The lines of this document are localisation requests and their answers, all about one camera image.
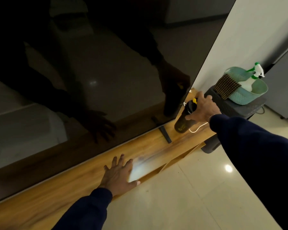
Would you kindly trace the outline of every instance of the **teal basket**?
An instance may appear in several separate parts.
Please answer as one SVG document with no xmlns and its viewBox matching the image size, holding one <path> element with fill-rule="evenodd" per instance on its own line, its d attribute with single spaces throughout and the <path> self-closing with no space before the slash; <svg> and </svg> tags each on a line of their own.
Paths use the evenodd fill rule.
<svg viewBox="0 0 288 230">
<path fill-rule="evenodd" d="M 239 67 L 231 67 L 227 69 L 224 74 L 229 74 L 236 82 L 246 81 L 253 75 L 253 73 L 246 72 L 245 69 Z M 268 86 L 262 79 L 257 79 L 252 84 L 252 88 L 252 92 L 249 92 L 239 87 L 229 96 L 229 99 L 239 105 L 246 105 L 268 91 Z"/>
</svg>

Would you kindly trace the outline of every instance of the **white wall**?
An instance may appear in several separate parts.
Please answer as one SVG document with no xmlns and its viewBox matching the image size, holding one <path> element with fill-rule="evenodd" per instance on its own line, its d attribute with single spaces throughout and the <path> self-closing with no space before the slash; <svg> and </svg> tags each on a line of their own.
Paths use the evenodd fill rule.
<svg viewBox="0 0 288 230">
<path fill-rule="evenodd" d="M 170 0 L 166 23 L 228 14 L 235 0 Z"/>
<path fill-rule="evenodd" d="M 236 0 L 194 84 L 206 91 L 231 66 L 267 63 L 288 38 L 288 0 Z"/>
</svg>

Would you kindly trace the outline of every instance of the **black tv screen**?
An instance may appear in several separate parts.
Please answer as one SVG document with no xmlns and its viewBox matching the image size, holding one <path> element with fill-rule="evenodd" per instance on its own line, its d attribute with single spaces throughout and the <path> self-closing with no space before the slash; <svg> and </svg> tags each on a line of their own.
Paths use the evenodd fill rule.
<svg viewBox="0 0 288 230">
<path fill-rule="evenodd" d="M 234 1 L 0 0 L 0 200 L 175 119 Z"/>
</svg>

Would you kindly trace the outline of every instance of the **reflected hand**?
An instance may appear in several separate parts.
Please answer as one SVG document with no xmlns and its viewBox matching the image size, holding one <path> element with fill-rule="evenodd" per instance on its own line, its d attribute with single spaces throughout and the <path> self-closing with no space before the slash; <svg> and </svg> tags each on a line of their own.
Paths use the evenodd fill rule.
<svg viewBox="0 0 288 230">
<path fill-rule="evenodd" d="M 162 92 L 165 94 L 170 90 L 175 82 L 181 89 L 187 90 L 190 87 L 190 76 L 184 74 L 164 59 L 156 65 L 161 81 Z"/>
<path fill-rule="evenodd" d="M 208 122 L 213 115 L 221 114 L 218 106 L 212 101 L 212 96 L 206 98 L 202 91 L 197 92 L 197 108 L 190 115 L 186 115 L 186 120 L 195 120 L 197 122 Z"/>
<path fill-rule="evenodd" d="M 109 141 L 108 135 L 112 137 L 115 136 L 113 130 L 116 129 L 116 126 L 110 120 L 107 120 L 104 117 L 105 115 L 107 114 L 102 111 L 83 109 L 78 112 L 75 118 L 93 135 L 97 143 L 97 132 L 99 132 L 106 141 Z"/>
<path fill-rule="evenodd" d="M 127 182 L 130 171 L 132 169 L 132 159 L 126 162 L 123 166 L 124 155 L 122 154 L 117 163 L 117 157 L 115 156 L 112 160 L 112 166 L 109 169 L 106 165 L 104 166 L 105 174 L 101 180 L 100 187 L 106 188 L 111 191 L 112 196 L 124 194 L 127 191 L 135 188 L 140 184 L 140 181 Z"/>
</svg>

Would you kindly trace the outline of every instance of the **tile floor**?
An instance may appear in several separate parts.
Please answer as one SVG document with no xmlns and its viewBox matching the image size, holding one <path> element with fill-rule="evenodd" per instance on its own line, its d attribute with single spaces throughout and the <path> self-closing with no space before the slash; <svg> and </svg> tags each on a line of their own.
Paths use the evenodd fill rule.
<svg viewBox="0 0 288 230">
<path fill-rule="evenodd" d="M 265 110 L 251 121 L 288 138 L 288 121 Z M 211 154 L 193 152 L 113 201 L 103 227 L 108 229 L 281 228 L 219 147 Z"/>
</svg>

